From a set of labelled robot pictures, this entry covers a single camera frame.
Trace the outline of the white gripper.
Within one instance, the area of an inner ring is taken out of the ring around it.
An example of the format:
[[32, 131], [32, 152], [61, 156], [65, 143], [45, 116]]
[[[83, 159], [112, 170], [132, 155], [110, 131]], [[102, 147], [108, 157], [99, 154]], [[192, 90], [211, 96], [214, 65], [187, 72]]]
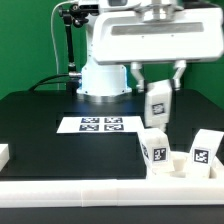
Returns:
[[176, 61], [172, 86], [179, 90], [186, 61], [216, 60], [224, 53], [222, 22], [218, 7], [185, 9], [170, 22], [144, 22], [135, 11], [103, 13], [93, 30], [93, 58], [100, 64], [132, 62], [131, 74], [139, 92], [145, 89], [140, 63]]

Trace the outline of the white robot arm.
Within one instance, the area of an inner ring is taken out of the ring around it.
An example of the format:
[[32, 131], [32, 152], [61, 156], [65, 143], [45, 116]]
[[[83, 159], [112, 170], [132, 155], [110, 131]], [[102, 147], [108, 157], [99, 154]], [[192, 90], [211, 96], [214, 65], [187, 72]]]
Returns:
[[189, 62], [214, 61], [224, 53], [223, 10], [206, 2], [178, 0], [81, 0], [87, 11], [87, 62], [79, 93], [117, 97], [131, 91], [126, 68], [143, 90], [144, 64], [172, 63], [179, 80]]

